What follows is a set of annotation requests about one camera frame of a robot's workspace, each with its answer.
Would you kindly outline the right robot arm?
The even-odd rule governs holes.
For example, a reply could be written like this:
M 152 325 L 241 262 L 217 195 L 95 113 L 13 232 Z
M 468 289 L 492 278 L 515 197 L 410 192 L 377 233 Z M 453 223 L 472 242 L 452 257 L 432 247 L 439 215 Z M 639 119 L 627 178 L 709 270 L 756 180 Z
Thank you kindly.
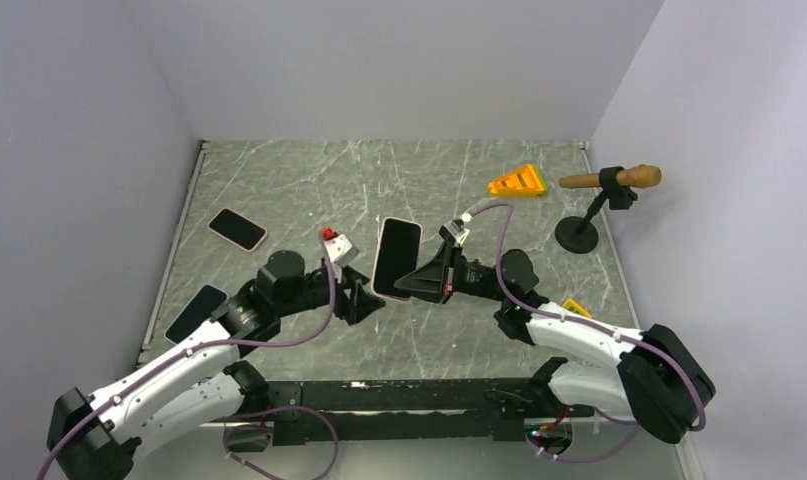
M 445 303 L 455 293 L 498 301 L 494 318 L 508 338 L 564 352 L 531 380 L 530 399 L 539 413 L 597 407 L 634 420 L 658 440 L 679 443 L 716 387 L 676 333 L 659 324 L 641 330 L 574 317 L 538 294 L 537 284 L 522 250 L 507 251 L 494 268 L 447 245 L 394 283 L 431 303 Z

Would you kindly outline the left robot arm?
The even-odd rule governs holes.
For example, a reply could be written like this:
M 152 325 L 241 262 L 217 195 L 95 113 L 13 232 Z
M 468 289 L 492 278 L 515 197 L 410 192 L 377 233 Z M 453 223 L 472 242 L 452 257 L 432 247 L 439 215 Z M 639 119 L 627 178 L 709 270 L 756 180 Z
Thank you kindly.
M 239 292 L 184 340 L 109 386 L 85 395 L 73 388 L 55 402 L 49 458 L 69 479 L 123 479 L 160 447 L 213 420 L 258 417 L 269 385 L 246 356 L 272 347 L 284 317 L 325 307 L 355 325 L 384 307 L 368 278 L 324 262 L 305 270 L 301 255 L 273 253 Z

